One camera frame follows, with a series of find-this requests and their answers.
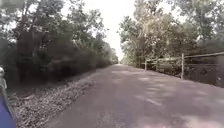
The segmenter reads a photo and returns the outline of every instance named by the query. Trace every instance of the fence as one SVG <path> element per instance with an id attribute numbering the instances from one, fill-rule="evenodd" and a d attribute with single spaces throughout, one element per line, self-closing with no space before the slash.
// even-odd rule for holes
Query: fence
<path id="1" fill-rule="evenodd" d="M 199 63 L 199 64 L 195 64 L 195 63 L 185 63 L 186 60 L 188 59 L 197 59 L 197 58 L 210 58 L 210 57 L 217 57 L 216 59 L 213 59 L 215 60 L 217 63 L 214 64 L 214 63 Z M 222 81 L 222 77 L 224 77 L 224 69 L 221 70 L 223 67 L 224 67 L 224 52 L 220 52 L 220 53 L 213 53 L 213 54 L 202 54 L 202 55 L 193 55 L 193 56 L 185 56 L 184 54 L 182 54 L 181 57 L 170 57 L 170 58 L 160 58 L 160 59 L 146 59 L 144 65 L 145 65 L 145 70 L 147 70 L 147 67 L 148 67 L 148 62 L 150 61 L 154 61 L 156 64 L 156 71 L 158 71 L 158 67 L 160 66 L 159 64 L 159 61 L 175 61 L 175 60 L 179 60 L 180 63 L 179 64 L 175 64 L 177 66 L 180 66 L 181 67 L 181 73 L 180 73 L 180 77 L 181 79 L 185 79 L 185 68 L 186 67 L 192 67 L 192 66 L 216 66 L 216 74 L 221 74 L 220 76 L 217 76 L 218 80 L 219 81 Z"/>

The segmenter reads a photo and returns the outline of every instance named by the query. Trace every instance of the metal fence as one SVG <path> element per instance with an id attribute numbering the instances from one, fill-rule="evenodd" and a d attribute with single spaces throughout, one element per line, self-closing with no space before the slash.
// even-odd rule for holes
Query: metal fence
<path id="1" fill-rule="evenodd" d="M 200 60 L 203 58 L 209 58 L 208 60 L 213 60 L 213 63 L 191 63 L 189 60 Z M 179 63 L 171 64 L 179 66 L 181 71 L 179 77 L 181 79 L 190 79 L 194 81 L 203 82 L 206 79 L 213 79 L 212 82 L 203 82 L 208 84 L 213 84 L 216 86 L 223 86 L 224 87 L 224 52 L 220 53 L 213 53 L 213 54 L 202 54 L 202 55 L 193 55 L 193 56 L 185 56 L 182 54 L 181 57 L 169 57 L 169 58 L 157 58 L 157 59 L 146 59 L 145 63 L 145 70 L 147 70 L 149 62 L 154 62 L 156 67 L 156 71 L 158 71 L 159 66 L 161 65 L 169 65 L 169 64 L 160 64 L 159 62 L 168 62 L 168 61 L 178 61 Z M 197 69 L 203 69 L 204 72 L 207 72 L 208 78 L 200 77 L 203 80 L 199 79 L 199 74 L 197 73 Z"/>

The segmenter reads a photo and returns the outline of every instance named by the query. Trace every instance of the tree canopy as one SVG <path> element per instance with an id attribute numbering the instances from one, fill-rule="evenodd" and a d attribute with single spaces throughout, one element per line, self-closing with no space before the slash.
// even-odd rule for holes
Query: tree canopy
<path id="1" fill-rule="evenodd" d="M 224 51 L 223 11 L 222 0 L 136 0 L 134 18 L 120 23 L 125 62 Z"/>
<path id="2" fill-rule="evenodd" d="M 101 13 L 84 6 L 82 0 L 3 0 L 0 59 L 7 76 L 46 79 L 116 63 Z"/>

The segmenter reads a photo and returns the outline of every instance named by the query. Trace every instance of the paved road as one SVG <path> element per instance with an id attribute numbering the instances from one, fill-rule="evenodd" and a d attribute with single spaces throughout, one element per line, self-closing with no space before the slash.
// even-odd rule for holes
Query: paved road
<path id="1" fill-rule="evenodd" d="M 111 66 L 47 128 L 224 128 L 224 90 Z"/>

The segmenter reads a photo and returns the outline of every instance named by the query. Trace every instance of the gravel shoulder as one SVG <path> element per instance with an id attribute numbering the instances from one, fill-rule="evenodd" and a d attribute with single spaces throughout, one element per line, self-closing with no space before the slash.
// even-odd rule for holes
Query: gravel shoulder
<path id="1" fill-rule="evenodd" d="M 100 70 L 102 69 L 63 82 L 48 83 L 40 88 L 9 92 L 9 102 L 14 110 L 18 128 L 43 127 L 93 86 L 92 78 Z"/>

